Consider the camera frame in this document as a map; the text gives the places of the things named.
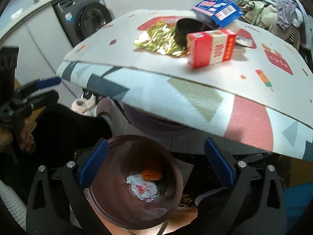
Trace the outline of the grey knit sleeve forearm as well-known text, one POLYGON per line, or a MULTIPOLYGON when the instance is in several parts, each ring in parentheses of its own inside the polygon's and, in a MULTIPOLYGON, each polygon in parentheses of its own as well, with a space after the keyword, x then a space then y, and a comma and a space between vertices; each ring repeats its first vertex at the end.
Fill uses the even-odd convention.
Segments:
POLYGON ((16 192, 9 186, 5 185, 1 181, 1 199, 15 221, 19 224, 24 231, 27 230, 26 218, 27 218, 27 207, 16 194, 16 192))

